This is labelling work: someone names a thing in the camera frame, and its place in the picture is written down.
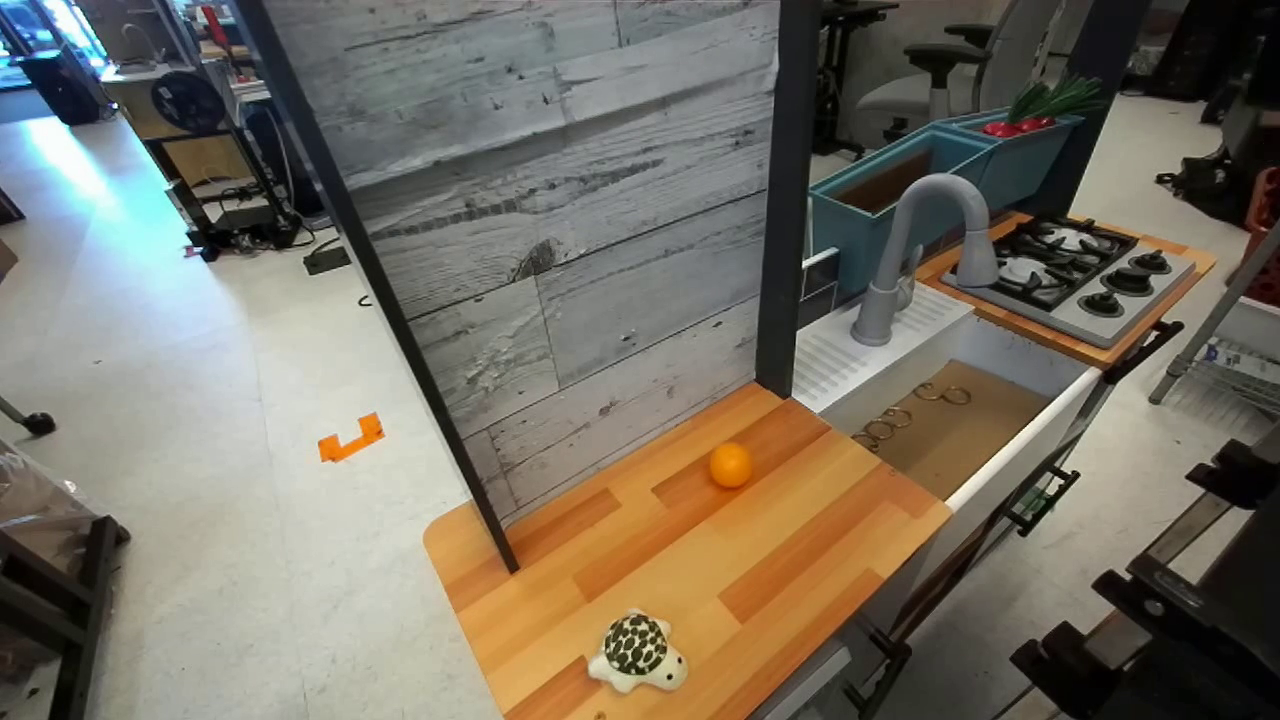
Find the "cabinet handle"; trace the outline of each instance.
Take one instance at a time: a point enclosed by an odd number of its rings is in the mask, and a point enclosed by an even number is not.
[[[1154,355],[1180,330],[1182,330],[1182,321],[1154,321],[1146,340],[1105,372],[1105,383],[1121,383],[1128,372],[1136,372],[1146,355]]]
[[[1076,486],[1078,473],[1046,468],[1046,484],[1033,484],[1020,501],[1006,503],[1006,521],[1020,537],[1033,537],[1037,522]]]
[[[854,687],[843,683],[843,699],[854,706],[854,717],[876,717],[883,696],[893,693],[893,683],[902,675],[907,660],[910,660],[910,642],[897,641],[879,629],[869,632],[869,641],[876,642],[876,652],[883,655],[873,687]]]

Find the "wooden countertop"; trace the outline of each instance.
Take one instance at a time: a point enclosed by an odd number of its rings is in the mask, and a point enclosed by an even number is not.
[[[1014,223],[1023,223],[1023,219],[1033,219],[1033,215],[1020,215],[1020,211],[1005,215],[1001,223],[993,223],[993,239],[1005,239],[1005,235],[1006,235]],[[1067,335],[1067,330],[1057,330],[1057,326],[1046,326],[1046,324],[1037,324],[1037,321],[1028,321],[1028,315],[1014,315],[1014,310],[1006,310],[1006,309],[1001,309],[1001,303],[988,303],[988,301],[979,301],[979,294],[954,292],[944,276],[954,268],[960,248],[946,248],[946,251],[925,258],[925,263],[916,268],[916,281],[926,284],[926,287],[934,287],[934,292],[946,292],[946,294],[970,303],[985,321],[993,321],[993,324],[1001,324],[1001,326],[1011,326],[1011,330],[1020,330],[1020,335],[1033,335],[1037,345],[1061,346],[1061,350],[1067,350],[1067,355],[1076,355],[1076,360],[1083,360],[1083,364],[1113,367],[1113,364],[1121,364],[1121,360],[1128,355],[1128,346],[1136,346],[1136,345],[1151,330],[1151,324],[1154,324],[1177,301],[1182,301],[1182,294],[1212,270],[1212,263],[1214,263],[1212,251],[1200,251],[1200,248],[1188,248],[1188,243],[1177,243],[1177,239],[1163,239],[1163,235],[1141,235],[1141,233],[1128,233],[1128,235],[1136,235],[1145,248],[1160,248],[1160,251],[1166,251],[1166,255],[1182,255],[1182,258],[1192,263],[1192,270],[1188,270],[1180,284],[1172,284],[1113,346],[1083,345],[1083,340],[1076,340],[1076,335]]]
[[[757,484],[702,479],[738,439]],[[508,574],[473,503],[427,529],[430,563],[508,717],[748,717],[946,521],[897,468],[748,383],[513,522]],[[680,693],[588,681],[627,607],[672,618]]]

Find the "wall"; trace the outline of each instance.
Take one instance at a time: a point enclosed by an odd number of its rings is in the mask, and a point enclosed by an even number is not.
[[[268,0],[517,514],[751,380],[774,0]]]

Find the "orange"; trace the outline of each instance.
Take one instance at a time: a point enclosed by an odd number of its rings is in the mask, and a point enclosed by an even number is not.
[[[744,444],[718,444],[707,454],[713,484],[744,486],[751,479],[751,450]]]

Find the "gas stove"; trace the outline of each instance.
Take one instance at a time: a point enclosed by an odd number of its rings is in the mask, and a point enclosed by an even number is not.
[[[1177,281],[1188,258],[1145,248],[1091,219],[1028,219],[994,239],[1001,281],[960,287],[1083,345],[1116,345]]]

